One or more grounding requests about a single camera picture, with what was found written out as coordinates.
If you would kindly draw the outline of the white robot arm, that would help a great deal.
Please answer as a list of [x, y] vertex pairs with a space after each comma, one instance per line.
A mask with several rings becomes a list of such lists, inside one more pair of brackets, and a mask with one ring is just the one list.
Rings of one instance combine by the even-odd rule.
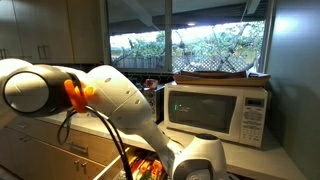
[[4, 109], [29, 117], [92, 112], [117, 131], [143, 138], [171, 180], [230, 180], [219, 138], [200, 133], [187, 146], [172, 141], [152, 120], [142, 93], [110, 65], [85, 73], [9, 58], [0, 61], [0, 76]]

